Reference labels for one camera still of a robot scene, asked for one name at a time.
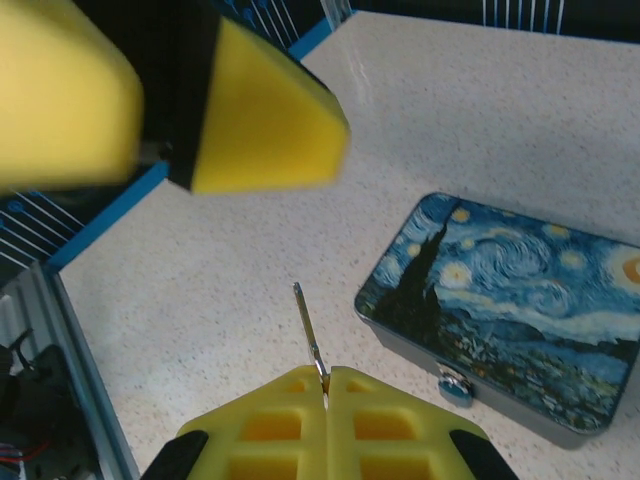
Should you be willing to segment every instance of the yellow foam pad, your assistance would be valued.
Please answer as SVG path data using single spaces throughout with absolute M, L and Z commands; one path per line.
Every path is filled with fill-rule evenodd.
M 347 367 L 331 369 L 330 480 L 475 480 L 449 436 L 488 439 L 458 415 Z
M 350 135 L 326 87 L 224 17 L 212 69 L 194 193 L 304 187 L 336 178 Z
M 326 480 L 326 424 L 315 367 L 299 367 L 187 423 L 209 435 L 189 480 Z
M 474 423 L 347 367 L 328 409 L 315 367 L 299 367 L 187 423 L 208 434 L 189 480 L 475 480 L 450 432 Z
M 0 190 L 125 180 L 142 86 L 69 0 L 0 2 Z

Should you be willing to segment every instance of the table surface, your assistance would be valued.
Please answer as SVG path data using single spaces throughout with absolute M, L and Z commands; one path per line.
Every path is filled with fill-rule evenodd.
M 63 272 L 141 470 L 186 420 L 308 361 L 294 281 L 328 364 L 453 409 L 352 308 L 427 193 L 640 244 L 640 47 L 358 13 L 305 63 L 352 125 L 337 185 L 193 197 L 163 184 Z M 453 410 L 523 480 L 640 471 L 640 371 L 577 451 L 478 403 Z

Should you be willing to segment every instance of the swirling sky painting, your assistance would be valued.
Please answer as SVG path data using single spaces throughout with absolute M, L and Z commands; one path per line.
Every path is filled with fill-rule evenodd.
M 615 412 L 640 339 L 640 250 L 443 194 L 360 292 L 372 321 L 576 431 Z

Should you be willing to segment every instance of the metal rod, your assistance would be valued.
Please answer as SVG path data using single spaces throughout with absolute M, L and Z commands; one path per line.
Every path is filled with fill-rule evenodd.
M 311 360 L 315 363 L 318 373 L 320 374 L 320 382 L 322 384 L 322 390 L 325 394 L 329 393 L 329 373 L 327 372 L 322 356 L 320 355 L 320 348 L 316 342 L 316 336 L 313 333 L 313 326 L 311 325 L 311 317 L 309 317 L 309 309 L 307 308 L 307 302 L 304 299 L 302 293 L 302 287 L 298 282 L 293 284 L 293 293 L 298 303 L 298 310 L 300 311 L 300 318 L 302 319 L 302 325 L 304 327 L 304 333 L 307 336 L 307 343 L 309 344 L 309 352 L 311 354 Z
M 51 220 L 53 220 L 54 222 L 56 222 L 57 224 L 61 225 L 62 227 L 66 228 L 67 230 L 69 230 L 71 233 L 76 233 L 76 231 L 69 227 L 67 224 L 65 224 L 62 220 L 60 220 L 59 218 L 56 218 L 55 216 L 51 215 L 49 212 L 47 212 L 44 208 L 40 207 L 37 203 L 32 202 L 30 199 L 28 199 L 27 197 L 25 197 L 24 195 L 22 195 L 19 192 L 14 191 L 13 193 L 15 193 L 18 197 L 20 197 L 21 199 L 23 199 L 25 202 L 27 202 L 29 205 L 32 205 L 36 210 L 42 212 L 44 215 L 46 215 L 47 217 L 49 217 Z

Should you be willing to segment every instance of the metal clasp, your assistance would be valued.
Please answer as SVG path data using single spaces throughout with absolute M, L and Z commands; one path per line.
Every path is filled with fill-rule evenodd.
M 440 369 L 440 378 L 438 379 L 440 395 L 457 407 L 470 408 L 473 403 L 471 382 L 451 367 L 438 363 L 438 368 Z

